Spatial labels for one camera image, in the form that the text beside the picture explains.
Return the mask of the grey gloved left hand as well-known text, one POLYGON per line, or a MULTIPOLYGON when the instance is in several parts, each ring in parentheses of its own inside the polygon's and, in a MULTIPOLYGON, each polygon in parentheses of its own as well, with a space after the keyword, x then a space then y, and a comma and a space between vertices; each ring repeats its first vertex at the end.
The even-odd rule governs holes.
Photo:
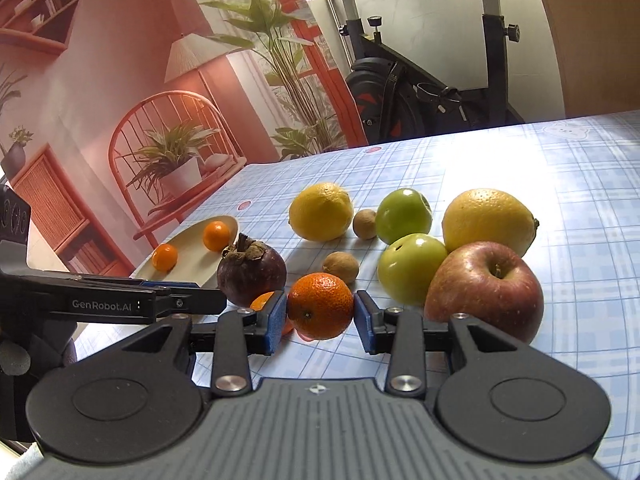
POLYGON ((6 376, 22 376, 29 371, 32 360, 19 344, 5 339, 0 344, 0 367, 6 376))

